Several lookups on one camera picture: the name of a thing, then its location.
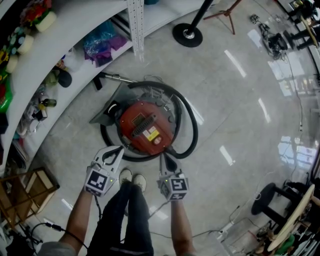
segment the tripod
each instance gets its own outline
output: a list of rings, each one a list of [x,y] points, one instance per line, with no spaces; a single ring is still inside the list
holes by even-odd
[[[210,15],[208,17],[205,17],[203,18],[204,20],[207,20],[207,19],[210,19],[210,18],[214,18],[214,17],[218,17],[220,15],[224,15],[226,17],[229,16],[229,19],[230,19],[230,23],[231,23],[231,27],[232,27],[232,33],[235,35],[236,32],[235,32],[235,27],[234,27],[234,23],[232,21],[232,18],[231,18],[231,12],[233,11],[233,9],[241,2],[242,0],[236,0],[235,3],[227,10],[221,10],[219,13],[217,14],[214,14],[214,15]]]

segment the glossy floor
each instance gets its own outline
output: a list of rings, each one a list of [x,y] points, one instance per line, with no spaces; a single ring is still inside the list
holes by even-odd
[[[268,220],[263,214],[250,214],[256,191],[270,182],[281,186],[287,178],[305,179],[318,147],[319,117],[310,112],[310,108],[318,107],[313,91],[317,81],[311,58],[306,49],[289,49],[289,62],[288,59],[273,60],[268,55],[258,25],[250,22],[250,15],[258,15],[274,33],[296,31],[274,1],[259,2],[265,9],[253,0],[243,0],[233,11],[236,35],[230,31],[229,20],[222,16],[200,22],[198,27],[203,33],[203,43],[199,47],[183,47],[174,41],[171,31],[176,24],[191,22],[195,16],[191,13],[145,39],[143,63],[133,53],[126,52],[108,67],[110,73],[135,80],[143,80],[145,75],[160,76],[191,102],[198,113],[199,141],[193,154],[182,160],[190,183],[185,208],[194,235],[219,230],[230,220],[242,220],[229,230],[226,240],[233,252],[248,250],[254,239],[247,231],[258,229],[244,217],[249,217],[258,226]],[[222,0],[209,13],[229,5],[230,1]],[[37,158],[51,169],[61,188],[38,215],[40,221],[46,218],[63,227],[66,225],[70,207],[64,202],[75,203],[87,165],[98,149],[105,146],[99,125],[89,124],[89,120],[117,86],[116,82],[105,81],[103,89],[97,92],[89,84],[42,144]],[[183,124],[174,145],[179,151],[188,146],[182,139],[190,142],[192,137],[190,122],[183,120]],[[165,201],[156,185],[159,161],[123,161],[121,167],[125,166],[147,177],[145,198],[150,211],[154,211]],[[101,206],[118,189],[119,185],[115,184],[99,200]],[[286,203],[281,197],[273,201],[280,212]],[[92,203],[87,245],[97,220],[98,210]],[[152,232],[170,236],[170,206],[164,206],[149,224]],[[44,241],[55,241],[61,236],[45,227],[40,227],[38,234]],[[219,253],[213,235],[204,234],[194,239],[199,255]],[[152,234],[152,240],[155,255],[174,254],[170,239]]]

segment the bottle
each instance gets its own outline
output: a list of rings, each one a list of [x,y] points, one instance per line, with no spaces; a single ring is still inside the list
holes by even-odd
[[[41,101],[41,104],[45,107],[55,107],[57,105],[57,101],[52,98],[46,98],[43,101]]]

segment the white shelf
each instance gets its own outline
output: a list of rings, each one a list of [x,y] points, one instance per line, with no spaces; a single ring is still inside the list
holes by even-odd
[[[37,33],[31,50],[19,57],[10,76],[13,99],[6,113],[9,126],[1,135],[3,171],[19,120],[43,79],[59,59],[86,34],[127,8],[125,0],[55,0],[56,21],[43,33]]]
[[[146,37],[164,25],[200,9],[203,3],[204,0],[160,0],[156,4],[144,5],[143,35]]]
[[[115,60],[132,46],[132,42],[128,41],[119,50],[112,50],[112,58]],[[28,163],[26,163],[26,169],[29,168],[43,140],[67,106],[81,92],[81,90],[85,88],[86,85],[110,63],[112,62],[101,67],[96,67],[96,65],[94,63],[92,64],[90,60],[85,60],[80,70],[75,73],[71,73],[72,83],[69,87],[63,88],[59,84],[56,85],[57,87],[55,89],[57,92],[55,93],[56,97],[54,98],[57,100],[56,106],[47,108],[48,117],[41,122],[36,133],[30,134],[24,139],[24,148],[30,157]]]
[[[6,12],[9,10],[9,8],[14,4],[15,1],[16,0],[3,0],[0,3],[0,20],[6,14]]]

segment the stand base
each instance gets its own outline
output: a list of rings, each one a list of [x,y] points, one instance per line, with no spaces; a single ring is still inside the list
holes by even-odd
[[[173,28],[172,35],[179,44],[185,47],[197,47],[203,41],[202,33],[198,28],[194,28],[193,33],[190,36],[188,36],[186,32],[189,27],[190,24],[187,23],[178,24]]]
[[[264,211],[264,208],[267,207],[275,195],[274,188],[276,187],[276,184],[270,183],[267,186],[264,187],[264,189],[260,192],[260,198],[258,200],[255,200],[252,208],[251,208],[251,214],[252,215],[258,215]]]
[[[294,41],[292,40],[291,38],[291,35],[289,34],[288,31],[284,31],[283,32],[283,35],[285,36],[286,40],[288,41],[289,45],[291,46],[291,48],[293,49],[295,47],[295,43]]]

